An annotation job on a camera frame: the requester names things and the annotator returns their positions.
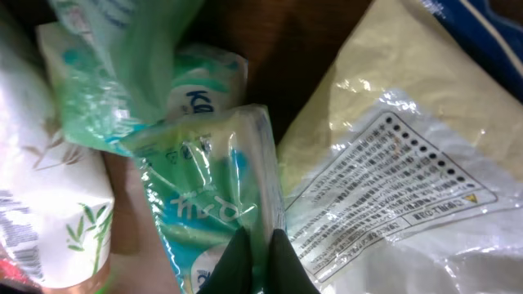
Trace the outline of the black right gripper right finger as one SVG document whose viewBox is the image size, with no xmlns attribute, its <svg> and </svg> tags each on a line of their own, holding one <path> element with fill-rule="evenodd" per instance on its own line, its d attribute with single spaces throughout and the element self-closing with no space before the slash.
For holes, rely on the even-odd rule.
<svg viewBox="0 0 523 294">
<path fill-rule="evenodd" d="M 282 229 L 273 231 L 267 269 L 269 294 L 320 294 Z"/>
</svg>

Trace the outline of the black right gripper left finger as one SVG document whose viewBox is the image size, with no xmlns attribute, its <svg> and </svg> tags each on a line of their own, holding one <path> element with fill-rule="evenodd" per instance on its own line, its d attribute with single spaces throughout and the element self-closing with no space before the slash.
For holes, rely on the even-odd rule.
<svg viewBox="0 0 523 294">
<path fill-rule="evenodd" d="M 249 294 L 252 289 L 252 267 L 248 232 L 240 228 L 198 294 Z"/>
</svg>

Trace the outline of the teal tissue pack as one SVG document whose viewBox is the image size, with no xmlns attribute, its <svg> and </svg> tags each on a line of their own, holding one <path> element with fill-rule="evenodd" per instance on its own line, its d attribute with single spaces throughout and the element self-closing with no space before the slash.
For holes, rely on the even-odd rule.
<svg viewBox="0 0 523 294">
<path fill-rule="evenodd" d="M 244 105 L 248 62 L 193 43 L 175 56 L 167 115 L 120 142 L 141 174 L 163 249 L 184 293 L 210 278 L 244 229 L 253 292 L 264 293 L 272 232 L 284 204 L 268 110 Z"/>
</svg>

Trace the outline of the white shampoo tube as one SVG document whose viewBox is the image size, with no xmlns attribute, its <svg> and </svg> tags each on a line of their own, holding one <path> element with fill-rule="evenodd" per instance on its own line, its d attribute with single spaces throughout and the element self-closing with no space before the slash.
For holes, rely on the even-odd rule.
<svg viewBox="0 0 523 294">
<path fill-rule="evenodd" d="M 101 155 L 66 141 L 38 51 L 1 12 L 1 249 L 46 293 L 110 273 L 114 195 Z"/>
</svg>

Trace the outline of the mint green foil pouch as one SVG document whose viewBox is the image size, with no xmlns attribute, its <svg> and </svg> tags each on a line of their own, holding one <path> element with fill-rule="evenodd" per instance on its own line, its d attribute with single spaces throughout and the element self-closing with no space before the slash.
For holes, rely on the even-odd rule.
<svg viewBox="0 0 523 294">
<path fill-rule="evenodd" d="M 165 119 L 174 50 L 203 0 L 49 0 L 37 28 L 67 141 L 127 155 L 125 136 Z"/>
</svg>

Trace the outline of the orange spaghetti packet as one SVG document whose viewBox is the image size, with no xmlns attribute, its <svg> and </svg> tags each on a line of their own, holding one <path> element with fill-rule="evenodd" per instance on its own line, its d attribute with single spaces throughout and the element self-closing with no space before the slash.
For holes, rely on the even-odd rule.
<svg viewBox="0 0 523 294">
<path fill-rule="evenodd" d="M 1 247 L 1 293 L 42 294 L 41 288 L 7 255 Z"/>
</svg>

